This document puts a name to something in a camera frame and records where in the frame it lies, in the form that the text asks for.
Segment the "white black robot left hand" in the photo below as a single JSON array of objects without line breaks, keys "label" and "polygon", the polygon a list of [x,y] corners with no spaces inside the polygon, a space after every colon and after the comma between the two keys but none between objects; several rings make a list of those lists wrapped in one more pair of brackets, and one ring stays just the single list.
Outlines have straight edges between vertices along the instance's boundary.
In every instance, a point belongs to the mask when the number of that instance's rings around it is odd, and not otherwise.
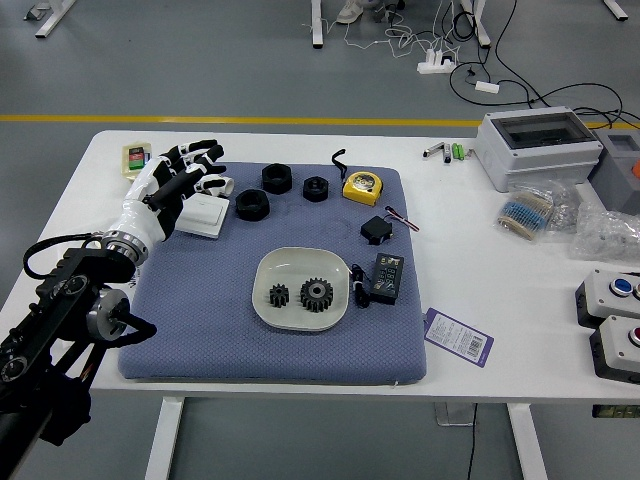
[{"label": "white black robot left hand", "polygon": [[183,203],[196,193],[220,186],[226,171],[215,139],[172,147],[152,158],[137,175],[123,201],[123,213],[109,229],[136,238],[150,249],[174,231]]}]

